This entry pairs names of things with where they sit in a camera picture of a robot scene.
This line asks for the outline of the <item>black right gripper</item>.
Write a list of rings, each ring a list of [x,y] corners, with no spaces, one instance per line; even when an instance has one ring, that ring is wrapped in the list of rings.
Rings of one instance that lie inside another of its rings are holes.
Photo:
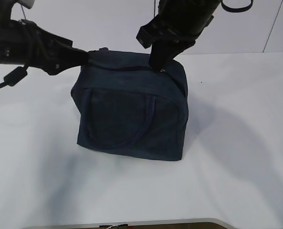
[[[150,67],[161,71],[167,62],[194,46],[220,4],[220,0],[160,0],[158,14],[141,26],[136,36],[145,49],[152,45]]]

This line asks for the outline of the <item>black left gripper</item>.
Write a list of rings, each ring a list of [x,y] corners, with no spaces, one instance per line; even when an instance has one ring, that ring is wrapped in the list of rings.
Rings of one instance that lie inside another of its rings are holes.
[[[58,75],[88,63],[89,53],[73,48],[71,40],[27,19],[13,20],[12,8],[16,4],[17,0],[0,0],[0,64],[45,69],[49,75]]]

